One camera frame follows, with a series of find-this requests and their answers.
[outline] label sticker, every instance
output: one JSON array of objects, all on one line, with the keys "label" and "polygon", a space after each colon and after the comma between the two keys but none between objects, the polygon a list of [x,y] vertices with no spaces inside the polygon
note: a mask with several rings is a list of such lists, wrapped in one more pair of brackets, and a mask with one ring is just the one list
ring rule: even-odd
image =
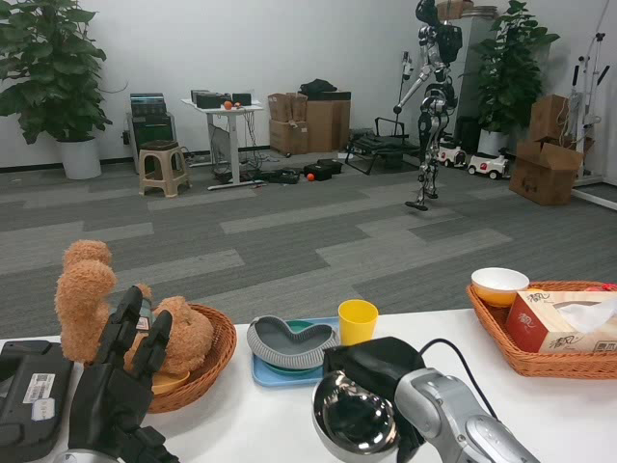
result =
[{"label": "label sticker", "polygon": [[33,374],[26,390],[26,396],[23,397],[23,403],[35,403],[42,398],[49,398],[55,378],[56,375],[50,373]]},{"label": "label sticker", "polygon": [[32,404],[32,421],[43,422],[56,416],[56,400],[42,398]]},{"label": "label sticker", "polygon": [[137,329],[139,331],[149,331],[150,329],[150,320],[148,320],[147,316],[140,316],[139,321],[137,322]]}]

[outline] blue tray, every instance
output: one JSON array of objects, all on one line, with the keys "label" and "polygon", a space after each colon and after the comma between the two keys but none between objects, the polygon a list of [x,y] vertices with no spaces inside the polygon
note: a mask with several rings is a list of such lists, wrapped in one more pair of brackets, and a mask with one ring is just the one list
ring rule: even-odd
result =
[{"label": "blue tray", "polygon": [[[338,332],[338,317],[332,316],[329,318],[303,318],[304,321],[310,323],[319,323],[333,326]],[[324,376],[324,369],[318,368],[309,371],[305,374],[296,374],[288,376],[276,373],[269,369],[265,362],[255,355],[253,356],[253,379],[264,388],[290,387],[301,386],[306,384],[317,384]]]}]

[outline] baseboard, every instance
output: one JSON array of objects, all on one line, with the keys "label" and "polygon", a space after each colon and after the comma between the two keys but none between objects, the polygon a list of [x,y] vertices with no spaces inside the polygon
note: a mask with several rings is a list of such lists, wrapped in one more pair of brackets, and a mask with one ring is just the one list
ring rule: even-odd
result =
[{"label": "baseboard", "polygon": [[[259,147],[245,147],[240,148],[238,151],[261,151],[261,150],[269,150],[270,145],[261,145]],[[192,151],[185,154],[198,154],[204,155],[209,154],[210,150],[200,150],[200,151]],[[121,164],[124,162],[133,162],[132,157],[115,157],[113,159],[101,159],[100,164],[105,166],[107,164]],[[14,166],[14,167],[0,167],[0,174],[9,174],[11,172],[27,172],[27,171],[46,171],[48,169],[62,169],[62,162],[55,162],[52,164],[35,164],[32,166]]]}]

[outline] beige plastic stool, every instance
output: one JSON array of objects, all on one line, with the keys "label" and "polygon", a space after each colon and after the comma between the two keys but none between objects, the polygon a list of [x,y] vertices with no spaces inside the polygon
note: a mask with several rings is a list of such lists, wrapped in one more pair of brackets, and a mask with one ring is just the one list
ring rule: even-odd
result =
[{"label": "beige plastic stool", "polygon": [[[158,159],[155,170],[146,174],[146,158],[148,156]],[[175,171],[172,160],[176,159],[176,167],[181,169]],[[139,194],[144,195],[146,187],[162,188],[166,198],[177,196],[178,185],[186,182],[191,185],[189,171],[184,162],[182,150],[177,142],[167,140],[155,140],[142,145],[139,151]]]}]

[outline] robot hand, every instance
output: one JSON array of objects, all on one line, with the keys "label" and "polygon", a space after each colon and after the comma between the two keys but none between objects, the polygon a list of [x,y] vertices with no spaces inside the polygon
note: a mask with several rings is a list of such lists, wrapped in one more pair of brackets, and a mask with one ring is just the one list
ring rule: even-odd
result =
[{"label": "robot hand", "polygon": [[70,409],[68,451],[56,463],[174,463],[165,438],[140,424],[152,402],[152,375],[165,361],[172,316],[162,312],[139,345],[133,370],[124,370],[124,355],[137,334],[142,292],[135,286],[111,314],[94,363],[85,367]]},{"label": "robot hand", "polygon": [[328,349],[324,373],[331,371],[342,371],[368,394],[392,404],[400,438],[398,463],[413,458],[425,441],[437,449],[443,463],[539,463],[480,407],[465,383],[426,368],[420,353],[402,340],[383,338]]}]

